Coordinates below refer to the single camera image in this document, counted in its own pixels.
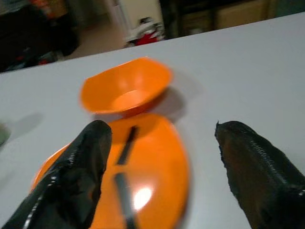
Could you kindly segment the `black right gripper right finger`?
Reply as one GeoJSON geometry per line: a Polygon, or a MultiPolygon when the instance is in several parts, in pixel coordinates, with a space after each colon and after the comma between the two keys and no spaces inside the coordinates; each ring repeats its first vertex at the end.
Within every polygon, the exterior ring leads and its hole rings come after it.
{"type": "Polygon", "coordinates": [[[266,138],[239,121],[214,136],[230,190],[253,229],[305,227],[305,176],[266,138]]]}

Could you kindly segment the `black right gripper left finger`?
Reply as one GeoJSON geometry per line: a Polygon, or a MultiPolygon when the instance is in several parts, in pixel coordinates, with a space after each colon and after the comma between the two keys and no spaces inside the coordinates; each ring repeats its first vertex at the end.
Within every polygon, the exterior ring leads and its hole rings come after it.
{"type": "Polygon", "coordinates": [[[89,123],[44,173],[4,229],[88,229],[101,197],[112,130],[89,123]]]}

